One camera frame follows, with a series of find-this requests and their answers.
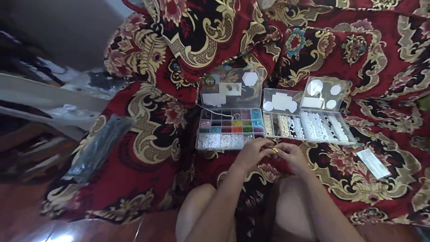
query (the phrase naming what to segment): wooden floor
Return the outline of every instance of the wooden floor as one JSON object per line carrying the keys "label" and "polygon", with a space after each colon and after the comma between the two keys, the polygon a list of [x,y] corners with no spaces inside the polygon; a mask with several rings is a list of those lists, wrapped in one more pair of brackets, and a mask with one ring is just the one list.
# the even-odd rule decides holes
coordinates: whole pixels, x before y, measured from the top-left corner
{"label": "wooden floor", "polygon": [[[39,216],[47,183],[35,186],[0,185],[1,242],[174,242],[177,212],[146,214],[137,223],[113,225],[101,220],[72,223]],[[413,226],[367,224],[356,227],[367,242],[418,242]]]}

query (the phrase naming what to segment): red floral blanket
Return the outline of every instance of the red floral blanket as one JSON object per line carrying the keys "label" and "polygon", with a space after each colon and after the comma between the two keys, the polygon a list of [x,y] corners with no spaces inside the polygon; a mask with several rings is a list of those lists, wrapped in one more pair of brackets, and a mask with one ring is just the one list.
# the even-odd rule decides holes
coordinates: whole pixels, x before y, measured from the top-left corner
{"label": "red floral blanket", "polygon": [[[351,80],[341,111],[358,143],[288,139],[353,224],[430,226],[430,17],[418,0],[145,0],[109,40],[107,70],[130,83],[110,102],[72,160],[115,113],[137,124],[89,184],[55,181],[42,213],[129,223],[181,205],[203,183],[217,186],[237,151],[196,152],[200,79],[217,66],[259,68],[265,87],[303,90],[308,76]],[[376,180],[356,153],[371,149],[392,173]],[[264,202],[289,168],[265,159],[247,176],[238,212]]]}

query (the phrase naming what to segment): hand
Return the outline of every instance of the hand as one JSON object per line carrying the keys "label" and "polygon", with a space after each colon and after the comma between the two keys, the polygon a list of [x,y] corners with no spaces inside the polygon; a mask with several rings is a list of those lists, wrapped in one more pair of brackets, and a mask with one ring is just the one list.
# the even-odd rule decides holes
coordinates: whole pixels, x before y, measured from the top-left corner
{"label": "hand", "polygon": [[303,153],[297,145],[279,143],[275,145],[274,148],[279,150],[276,155],[288,162],[288,165],[294,174],[300,177],[313,174],[307,160],[304,158]]}
{"label": "hand", "polygon": [[264,145],[273,146],[273,142],[265,138],[257,138],[246,143],[237,155],[232,167],[248,173],[263,157],[275,154],[272,149],[263,149],[260,151]]}

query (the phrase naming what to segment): bead organizer box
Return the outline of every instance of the bead organizer box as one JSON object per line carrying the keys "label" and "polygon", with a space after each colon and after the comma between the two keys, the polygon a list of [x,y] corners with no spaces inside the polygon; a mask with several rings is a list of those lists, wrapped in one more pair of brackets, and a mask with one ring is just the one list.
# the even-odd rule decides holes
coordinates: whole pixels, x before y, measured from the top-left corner
{"label": "bead organizer box", "polygon": [[242,149],[246,142],[265,137],[261,109],[263,72],[256,69],[215,69],[205,77],[203,109],[196,149]]}
{"label": "bead organizer box", "polygon": [[202,110],[196,149],[242,149],[246,142],[264,137],[261,109]]}
{"label": "bead organizer box", "polygon": [[305,140],[298,107],[302,92],[265,88],[263,120],[266,137]]}
{"label": "bead organizer box", "polygon": [[265,88],[263,120],[266,136],[355,144],[356,139],[338,112],[349,85],[350,81],[336,78],[309,77],[304,92]]}

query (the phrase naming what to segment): clear plastic lid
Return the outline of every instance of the clear plastic lid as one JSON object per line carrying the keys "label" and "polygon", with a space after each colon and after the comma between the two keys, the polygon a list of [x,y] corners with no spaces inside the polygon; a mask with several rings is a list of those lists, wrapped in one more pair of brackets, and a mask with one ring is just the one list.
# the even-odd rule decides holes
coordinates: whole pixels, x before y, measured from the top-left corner
{"label": "clear plastic lid", "polygon": [[303,92],[265,88],[263,111],[282,114],[299,114]]}
{"label": "clear plastic lid", "polygon": [[351,81],[331,77],[309,77],[300,107],[303,109],[339,111]]}
{"label": "clear plastic lid", "polygon": [[209,109],[259,108],[264,70],[217,68],[206,74],[201,90],[202,106]]}

